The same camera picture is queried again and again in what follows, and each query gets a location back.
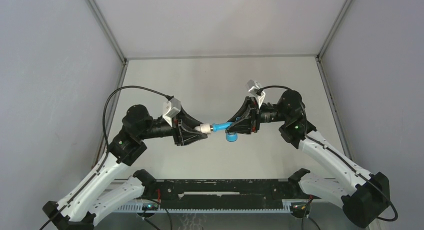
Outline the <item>blue plastic water faucet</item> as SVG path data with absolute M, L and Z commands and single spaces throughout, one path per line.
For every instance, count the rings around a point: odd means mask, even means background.
M 225 123 L 214 123 L 212 124 L 212 132 L 225 131 L 225 139 L 228 142 L 235 142 L 238 139 L 238 134 L 235 132 L 228 132 L 227 129 L 233 124 L 233 122 Z

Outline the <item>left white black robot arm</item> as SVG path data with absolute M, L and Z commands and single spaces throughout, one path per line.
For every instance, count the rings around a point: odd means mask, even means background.
M 104 190 L 146 151 L 145 139 L 171 136 L 177 146 L 206 139 L 212 129 L 189 116 L 180 105 L 164 104 L 162 117 L 153 119 L 144 105 L 130 107 L 122 128 L 106 148 L 96 166 L 69 194 L 49 201 L 43 211 L 57 229 L 93 229 L 107 215 L 128 201 L 151 198 L 156 193 L 155 178 L 138 170 L 114 190 Z

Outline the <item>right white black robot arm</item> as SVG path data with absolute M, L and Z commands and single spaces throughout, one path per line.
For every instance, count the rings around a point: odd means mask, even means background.
M 246 97 L 229 119 L 226 133 L 252 134 L 262 123 L 282 122 L 281 137 L 294 148 L 314 159 L 334 181 L 310 170 L 300 169 L 291 176 L 293 197 L 313 195 L 340 207 L 356 226 L 366 228 L 390 206 L 390 182 L 382 173 L 371 173 L 336 150 L 308 121 L 299 92 L 287 89 L 277 103 L 259 104 Z

